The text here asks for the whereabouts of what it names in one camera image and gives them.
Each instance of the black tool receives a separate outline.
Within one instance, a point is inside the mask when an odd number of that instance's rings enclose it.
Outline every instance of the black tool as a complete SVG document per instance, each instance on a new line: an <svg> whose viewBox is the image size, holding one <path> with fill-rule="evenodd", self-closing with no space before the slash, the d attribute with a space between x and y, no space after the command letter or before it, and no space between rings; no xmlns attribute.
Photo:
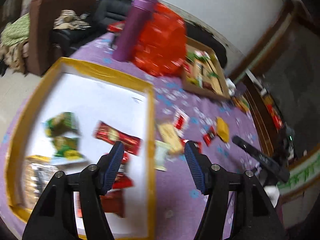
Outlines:
<svg viewBox="0 0 320 240"><path fill-rule="evenodd" d="M108 155L76 174L58 171L44 189L26 225L22 240L75 240L73 192L79 191L84 228L88 240L114 240L99 195L111 189L124 154L116 142ZM209 195L195 240L220 240L228 209L229 191L236 192L229 239L282 240L284 229L273 206L252 171L235 174L206 155L194 143L185 144L185 157L196 187Z"/></svg>
<svg viewBox="0 0 320 240"><path fill-rule="evenodd" d="M252 171L228 172L218 164L212 164L206 155L199 154L192 141L185 144L184 155L196 188L209 195L194 240L222 238L230 191L236 192L236 201L228 239L284 239L284 228Z"/></svg>
<svg viewBox="0 0 320 240"><path fill-rule="evenodd" d="M232 142L260 162L260 166L268 171L269 176L276 178L275 184L278 181L286 183L289 180L290 172L285 167L281 167L275 160L263 154L257 148L253 147L239 136L234 136L232 138Z"/></svg>

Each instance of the cardboard box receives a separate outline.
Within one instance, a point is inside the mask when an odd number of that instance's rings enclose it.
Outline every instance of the cardboard box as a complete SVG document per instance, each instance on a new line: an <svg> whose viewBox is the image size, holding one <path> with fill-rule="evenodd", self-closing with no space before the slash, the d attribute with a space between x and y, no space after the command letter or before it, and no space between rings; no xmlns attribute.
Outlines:
<svg viewBox="0 0 320 240"><path fill-rule="evenodd" d="M199 95L202 97L207 97L207 98L210 98L213 100L226 101L226 100L230 99L230 95L228 92L228 86L226 83L226 78L224 77L223 70L220 66L219 60L218 60L215 52L213 51L213 49L211 49L210 47L208 47L198 41L195 41L195 40L187 37L186 50L187 50L187 52L201 50L201 51L207 52L210 55L211 61L217 70L217 75L219 76L218 79L219 79L219 83L221 86L223 96L218 95L209 89L204 89L204 88L198 87L198 86L190 83L187 79L187 76L186 76L186 73L184 70L182 71L182 76L181 76L182 88L185 91L188 91L190 93L193 93L193 94L196 94L196 95Z"/></svg>

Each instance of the brown armchair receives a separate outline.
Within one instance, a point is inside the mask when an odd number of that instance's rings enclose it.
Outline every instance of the brown armchair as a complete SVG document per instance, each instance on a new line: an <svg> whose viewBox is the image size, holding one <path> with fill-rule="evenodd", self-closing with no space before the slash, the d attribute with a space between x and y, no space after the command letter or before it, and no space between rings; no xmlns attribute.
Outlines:
<svg viewBox="0 0 320 240"><path fill-rule="evenodd" d="M29 8L30 35L27 70L43 75L57 58L57 47L50 42L53 23L61 10L74 10L77 15L91 12L96 0L32 0Z"/></svg>

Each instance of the yellow snack bag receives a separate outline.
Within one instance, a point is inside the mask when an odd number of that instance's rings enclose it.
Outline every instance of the yellow snack bag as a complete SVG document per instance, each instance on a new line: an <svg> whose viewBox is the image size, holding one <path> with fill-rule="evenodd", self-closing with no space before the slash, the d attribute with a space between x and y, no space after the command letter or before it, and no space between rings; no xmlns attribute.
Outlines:
<svg viewBox="0 0 320 240"><path fill-rule="evenodd" d="M217 135L225 143L229 141L229 127L221 117L217 117Z"/></svg>

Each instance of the floor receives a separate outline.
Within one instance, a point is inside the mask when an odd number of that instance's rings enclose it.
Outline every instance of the floor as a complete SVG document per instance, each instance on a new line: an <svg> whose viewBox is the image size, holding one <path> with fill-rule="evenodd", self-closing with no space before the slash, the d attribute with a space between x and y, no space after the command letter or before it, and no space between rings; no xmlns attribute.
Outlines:
<svg viewBox="0 0 320 240"><path fill-rule="evenodd" d="M0 77L0 142L21 103L32 94L40 79L33 74L13 73L11 69Z"/></svg>

